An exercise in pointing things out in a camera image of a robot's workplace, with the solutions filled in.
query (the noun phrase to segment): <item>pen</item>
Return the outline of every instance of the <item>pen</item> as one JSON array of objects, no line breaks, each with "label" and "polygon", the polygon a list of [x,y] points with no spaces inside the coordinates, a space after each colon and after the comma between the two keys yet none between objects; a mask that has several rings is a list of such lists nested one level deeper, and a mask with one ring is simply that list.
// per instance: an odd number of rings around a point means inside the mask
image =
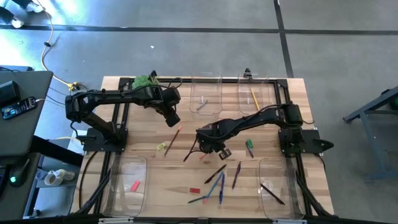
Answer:
[{"label": "pen", "polygon": [[251,156],[252,158],[254,158],[253,152],[251,151],[251,149],[250,149],[250,147],[249,147],[249,145],[248,145],[247,142],[246,142],[246,147],[248,148],[248,151],[249,151],[249,153],[250,153],[250,156]]},{"label": "pen", "polygon": [[278,197],[276,196],[274,193],[272,193],[272,191],[270,191],[266,186],[264,186],[263,184],[260,184],[261,187],[266,190],[271,196],[273,196],[281,205],[285,205],[285,203]]},{"label": "pen", "polygon": [[220,204],[223,203],[223,191],[224,191],[225,174],[221,178],[221,190],[220,190]]},{"label": "pen", "polygon": [[206,180],[205,184],[209,183],[213,177],[215,177],[221,170],[223,170],[226,167],[226,164],[223,165],[221,168],[218,169],[218,171],[216,171],[213,175],[211,175],[211,177],[209,177],[209,179]]},{"label": "pen", "polygon": [[236,168],[234,182],[232,183],[232,189],[235,188],[236,179],[238,178],[238,174],[239,174],[240,171],[241,171],[241,162],[239,161],[238,168]]},{"label": "pen", "polygon": [[216,182],[213,184],[213,186],[211,187],[211,190],[209,191],[209,193],[207,194],[205,200],[203,202],[206,203],[207,199],[210,197],[210,194],[212,193],[212,191],[214,190],[214,188],[217,186],[218,181],[221,179],[221,177],[224,175],[224,171],[218,176]]},{"label": "pen", "polygon": [[199,200],[202,200],[202,199],[205,199],[205,198],[206,198],[206,196],[202,196],[202,197],[193,199],[193,200],[189,201],[188,203],[196,202],[196,201],[199,201]]}]

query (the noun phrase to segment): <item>yellow cable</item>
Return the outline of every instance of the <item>yellow cable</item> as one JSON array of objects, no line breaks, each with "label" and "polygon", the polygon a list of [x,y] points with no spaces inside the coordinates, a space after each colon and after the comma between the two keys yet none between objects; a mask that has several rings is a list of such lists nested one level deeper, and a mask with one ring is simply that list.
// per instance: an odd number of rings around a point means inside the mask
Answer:
[{"label": "yellow cable", "polygon": [[254,102],[256,103],[257,110],[260,110],[259,103],[257,103],[256,96],[254,95],[253,89],[250,87],[251,94],[253,96]]},{"label": "yellow cable", "polygon": [[[54,27],[53,27],[53,25],[52,25],[52,21],[51,21],[50,15],[49,15],[48,12],[46,11],[46,9],[43,7],[42,3],[41,3],[39,0],[36,0],[36,1],[37,1],[38,4],[40,4],[40,6],[43,8],[43,10],[44,10],[44,12],[45,12],[47,18],[48,18],[49,21],[50,21],[50,24],[51,24],[51,35],[50,35],[49,40],[47,41],[47,43],[50,43],[50,41],[52,40],[52,36],[54,35]],[[41,62],[42,62],[42,66],[43,66],[44,70],[48,71],[48,68],[47,68],[47,67],[45,66],[45,64],[44,64],[44,53],[45,53],[45,49],[47,49],[47,46],[46,46],[46,45],[44,45],[44,49],[43,49],[42,56],[41,56]],[[67,87],[69,87],[69,90],[72,90],[72,91],[73,91],[73,90],[75,89],[75,85],[77,85],[77,82],[74,82],[74,83],[67,83],[67,82],[63,81],[62,79],[58,78],[57,76],[55,76],[54,74],[53,74],[53,77],[54,77],[54,79],[60,81],[61,83],[65,84]]]}]

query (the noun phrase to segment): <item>white cable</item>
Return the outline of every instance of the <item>white cable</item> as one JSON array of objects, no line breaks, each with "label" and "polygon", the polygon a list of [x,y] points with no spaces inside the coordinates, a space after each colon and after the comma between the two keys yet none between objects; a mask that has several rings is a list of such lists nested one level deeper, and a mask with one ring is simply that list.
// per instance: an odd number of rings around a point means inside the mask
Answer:
[{"label": "white cable", "polygon": [[56,138],[56,140],[59,140],[59,139],[71,139],[71,140],[74,140],[74,141],[78,141],[78,142],[80,142],[80,140],[79,140],[79,139],[77,139],[77,138],[73,138],[73,137],[60,137],[60,138]]},{"label": "white cable", "polygon": [[[51,35],[50,35],[49,40],[47,41],[47,43],[50,45],[50,42],[51,42],[51,40],[52,40],[52,36],[54,35],[54,26],[53,26],[53,24],[52,24],[50,15],[48,14],[47,10],[43,7],[42,3],[41,3],[39,0],[36,0],[36,1],[37,1],[38,4],[43,8],[43,11],[44,11],[44,13],[46,14],[46,16],[47,16],[47,18],[49,19],[50,24],[51,24]],[[48,71],[48,68],[47,68],[47,67],[45,66],[45,64],[44,64],[45,49],[47,49],[47,45],[44,45],[44,48],[43,48],[43,51],[42,51],[42,56],[40,57],[40,60],[41,60],[41,62],[42,62],[42,66],[43,66],[44,70]],[[54,74],[53,74],[53,77],[54,77],[54,79],[56,79],[56,80],[62,82],[63,84],[65,84],[65,85],[68,86],[69,88],[72,88],[72,86],[73,86],[72,83],[67,83],[67,82],[61,80],[60,78],[58,78],[57,76],[55,76]]]}]

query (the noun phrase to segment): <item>blue pen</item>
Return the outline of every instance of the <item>blue pen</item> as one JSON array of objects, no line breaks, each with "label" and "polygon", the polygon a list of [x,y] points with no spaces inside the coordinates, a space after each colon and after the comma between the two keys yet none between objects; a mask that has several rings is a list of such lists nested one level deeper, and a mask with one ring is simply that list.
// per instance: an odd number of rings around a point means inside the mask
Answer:
[{"label": "blue pen", "polygon": [[224,182],[225,182],[225,174],[223,174],[223,178],[222,178],[222,180],[221,180],[220,204],[223,203]]},{"label": "blue pen", "polygon": [[218,176],[216,182],[214,185],[211,187],[210,192],[207,194],[206,198],[203,200],[204,203],[206,203],[207,199],[210,197],[211,192],[214,190],[214,188],[217,186],[218,181],[221,179],[221,177],[224,175],[224,171],[221,172],[221,174]]}]

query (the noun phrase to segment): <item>pink eraser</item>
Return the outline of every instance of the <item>pink eraser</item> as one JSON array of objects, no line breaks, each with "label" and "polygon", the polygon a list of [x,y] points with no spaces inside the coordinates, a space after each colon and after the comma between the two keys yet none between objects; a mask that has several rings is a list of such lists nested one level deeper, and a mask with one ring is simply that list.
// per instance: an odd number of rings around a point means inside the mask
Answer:
[{"label": "pink eraser", "polygon": [[135,183],[131,186],[131,191],[135,192],[138,188],[139,180],[136,180]]}]

